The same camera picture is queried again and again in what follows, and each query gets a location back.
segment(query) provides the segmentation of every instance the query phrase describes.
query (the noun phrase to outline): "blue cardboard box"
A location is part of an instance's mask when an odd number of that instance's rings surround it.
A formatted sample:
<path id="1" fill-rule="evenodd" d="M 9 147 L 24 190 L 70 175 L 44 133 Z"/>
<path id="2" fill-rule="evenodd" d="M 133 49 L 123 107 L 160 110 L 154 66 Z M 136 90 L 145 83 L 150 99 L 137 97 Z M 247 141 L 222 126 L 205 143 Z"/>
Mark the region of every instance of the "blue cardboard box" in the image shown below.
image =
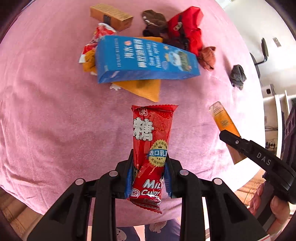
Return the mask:
<path id="1" fill-rule="evenodd" d="M 146 39 L 103 36 L 95 57 L 98 83 L 179 80 L 200 75 L 193 53 Z"/>

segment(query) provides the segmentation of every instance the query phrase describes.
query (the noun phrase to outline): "yellow badge label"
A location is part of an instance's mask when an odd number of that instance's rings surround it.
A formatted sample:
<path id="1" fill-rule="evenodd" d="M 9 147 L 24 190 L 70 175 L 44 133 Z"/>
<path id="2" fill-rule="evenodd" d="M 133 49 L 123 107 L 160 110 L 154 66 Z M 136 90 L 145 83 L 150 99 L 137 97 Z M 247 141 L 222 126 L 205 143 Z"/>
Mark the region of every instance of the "yellow badge label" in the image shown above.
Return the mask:
<path id="1" fill-rule="evenodd" d="M 168 153 L 168 144 L 164 140 L 157 140 L 154 142 L 149 150 L 148 160 L 156 167 L 163 167 L 165 165 L 166 155 Z"/>

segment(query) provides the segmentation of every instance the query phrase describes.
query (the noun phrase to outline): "orange liquid bottle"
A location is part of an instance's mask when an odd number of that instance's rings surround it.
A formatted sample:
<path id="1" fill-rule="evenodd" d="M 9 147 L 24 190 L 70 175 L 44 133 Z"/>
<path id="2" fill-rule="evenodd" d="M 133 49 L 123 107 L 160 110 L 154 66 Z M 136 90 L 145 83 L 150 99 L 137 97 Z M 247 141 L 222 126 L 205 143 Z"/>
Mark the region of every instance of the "orange liquid bottle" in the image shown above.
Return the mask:
<path id="1" fill-rule="evenodd" d="M 241 137 L 237 128 L 235 127 L 235 124 L 231 120 L 229 114 L 227 113 L 227 111 L 225 110 L 225 108 L 223 107 L 223 105 L 219 101 L 212 104 L 209 107 L 209 111 L 210 111 L 214 121 L 216 122 L 216 125 L 217 125 L 219 131 L 227 130 L 227 131 L 231 132 L 232 134 L 235 134 L 238 137 Z M 246 158 L 245 155 L 239 153 L 237 150 L 235 150 L 231 146 L 229 146 L 229 145 L 226 145 L 226 146 L 229 150 L 229 153 L 231 155 L 231 158 L 232 158 L 232 161 L 234 164 L 236 164 Z"/>
<path id="2" fill-rule="evenodd" d="M 240 134 L 237 128 L 235 127 L 234 123 L 232 122 L 229 114 L 227 113 L 227 111 L 219 101 L 212 104 L 209 107 L 209 111 L 211 112 L 219 131 L 227 130 L 232 134 L 235 134 L 238 137 L 240 137 Z"/>

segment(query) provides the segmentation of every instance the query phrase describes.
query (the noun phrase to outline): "bed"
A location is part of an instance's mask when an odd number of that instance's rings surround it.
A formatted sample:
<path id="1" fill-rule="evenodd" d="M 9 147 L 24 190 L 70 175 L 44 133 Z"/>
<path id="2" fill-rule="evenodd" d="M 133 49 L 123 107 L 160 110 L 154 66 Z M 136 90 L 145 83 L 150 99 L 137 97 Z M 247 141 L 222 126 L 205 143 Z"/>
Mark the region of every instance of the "bed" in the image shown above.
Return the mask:
<path id="1" fill-rule="evenodd" d="M 194 5 L 204 18 L 205 46 L 216 46 L 213 72 L 187 80 L 163 80 L 159 104 L 177 104 L 169 154 L 198 177 L 221 177 L 235 191 L 259 167 L 250 160 L 233 165 L 219 140 L 208 108 L 222 102 L 241 136 L 265 145 L 263 99 L 248 49 L 226 13 L 214 0 L 102 1 L 134 16 L 125 36 L 141 36 L 141 12 L 153 9 L 167 19 Z M 111 90 L 85 73 L 78 59 L 97 20 L 89 16 L 95 0 L 34 1 L 0 44 L 0 186 L 44 214 L 77 178 L 98 179 L 126 160 L 133 147 L 131 105 L 153 102 L 125 90 Z M 247 80 L 240 91 L 230 84 L 233 65 Z M 118 226 L 179 217 L 181 200 L 163 189 L 163 214 L 116 201 Z"/>

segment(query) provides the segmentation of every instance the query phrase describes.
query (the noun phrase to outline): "human hand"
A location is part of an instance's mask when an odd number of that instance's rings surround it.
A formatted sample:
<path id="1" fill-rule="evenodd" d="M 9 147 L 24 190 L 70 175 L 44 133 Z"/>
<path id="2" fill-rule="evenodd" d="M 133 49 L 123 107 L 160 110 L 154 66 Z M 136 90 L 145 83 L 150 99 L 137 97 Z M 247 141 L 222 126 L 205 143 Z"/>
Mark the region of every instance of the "human hand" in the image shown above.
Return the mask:
<path id="1" fill-rule="evenodd" d="M 256 214 L 261 204 L 261 195 L 263 193 L 263 189 L 264 183 L 258 187 L 254 197 L 251 200 L 249 211 L 253 215 Z M 277 196 L 274 196 L 270 203 L 270 208 L 275 215 L 276 220 L 267 230 L 267 233 L 271 236 L 271 239 L 274 240 L 280 234 L 281 229 L 283 228 L 285 222 L 288 220 L 288 217 L 290 215 L 290 207 L 288 202 L 285 202 L 279 199 Z"/>

